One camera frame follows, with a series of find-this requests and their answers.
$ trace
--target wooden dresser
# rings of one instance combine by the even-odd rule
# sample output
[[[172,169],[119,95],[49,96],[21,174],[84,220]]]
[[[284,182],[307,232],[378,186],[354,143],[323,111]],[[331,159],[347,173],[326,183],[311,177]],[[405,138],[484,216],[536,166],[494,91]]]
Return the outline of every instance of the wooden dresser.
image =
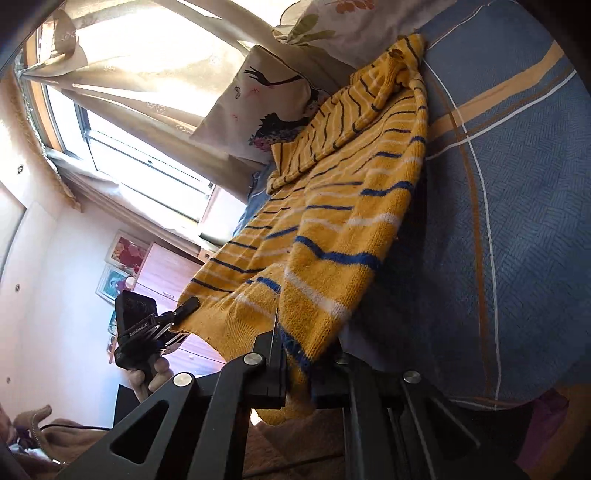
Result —
[[[201,265],[158,244],[152,244],[139,270],[134,292],[156,300],[158,314],[174,310],[178,298]],[[226,363],[207,342],[191,334],[173,353],[166,355],[174,373],[196,377],[218,372]]]

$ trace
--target framed picture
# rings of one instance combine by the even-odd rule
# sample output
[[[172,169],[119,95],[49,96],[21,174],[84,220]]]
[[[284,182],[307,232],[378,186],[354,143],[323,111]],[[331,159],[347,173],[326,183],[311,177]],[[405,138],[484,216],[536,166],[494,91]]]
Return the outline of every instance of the framed picture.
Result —
[[[105,265],[99,286],[96,288],[96,294],[114,305],[117,295],[126,289],[125,279],[127,277],[129,277],[128,273],[112,265]]]
[[[105,261],[136,277],[148,252],[148,244],[128,233],[119,231],[107,252]]]
[[[111,321],[109,322],[109,333],[111,335],[117,336],[117,315],[113,310],[113,315],[111,315]]]

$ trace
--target finger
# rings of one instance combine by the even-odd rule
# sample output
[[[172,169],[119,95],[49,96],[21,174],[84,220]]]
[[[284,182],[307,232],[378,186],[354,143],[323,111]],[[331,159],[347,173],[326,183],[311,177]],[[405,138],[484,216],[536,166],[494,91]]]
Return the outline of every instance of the finger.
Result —
[[[129,379],[129,384],[133,389],[139,387],[145,380],[145,374],[141,370],[127,370],[127,378]]]
[[[159,374],[166,372],[166,370],[168,370],[169,367],[170,364],[168,363],[168,360],[166,360],[162,356],[154,362],[154,370],[156,370]]]
[[[144,384],[140,385],[139,387],[135,387],[134,393],[140,403],[148,398],[148,389]]]
[[[152,379],[148,388],[151,392],[155,392],[158,390],[162,385],[164,385],[168,380],[173,377],[173,371],[171,369],[167,369],[162,373],[156,374],[156,376]]]

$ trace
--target metal bolt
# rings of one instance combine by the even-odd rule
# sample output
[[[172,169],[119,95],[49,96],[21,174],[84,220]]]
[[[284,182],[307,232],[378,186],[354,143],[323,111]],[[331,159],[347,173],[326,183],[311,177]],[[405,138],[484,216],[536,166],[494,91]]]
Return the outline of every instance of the metal bolt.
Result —
[[[421,374],[414,370],[409,370],[408,372],[404,372],[402,378],[406,383],[419,383],[421,381]]]
[[[258,353],[247,353],[244,356],[244,363],[247,365],[258,365],[262,362],[262,355]]]
[[[337,360],[335,360],[335,362],[339,365],[347,365],[349,363],[349,360],[347,360],[347,357],[343,353],[343,355],[338,357]]]
[[[191,383],[191,375],[189,374],[178,374],[173,379],[174,384],[177,387],[186,387]]]

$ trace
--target printed pillowcase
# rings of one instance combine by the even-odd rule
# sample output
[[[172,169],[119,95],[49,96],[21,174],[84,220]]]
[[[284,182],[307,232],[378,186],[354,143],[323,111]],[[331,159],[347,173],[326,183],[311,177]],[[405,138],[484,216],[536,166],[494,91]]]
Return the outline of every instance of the printed pillowcase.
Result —
[[[282,41],[321,48],[355,69],[365,67],[398,40],[456,0],[314,0]],[[288,18],[290,7],[281,17]]]
[[[328,97],[257,45],[192,137],[268,164],[271,145],[294,140]]]

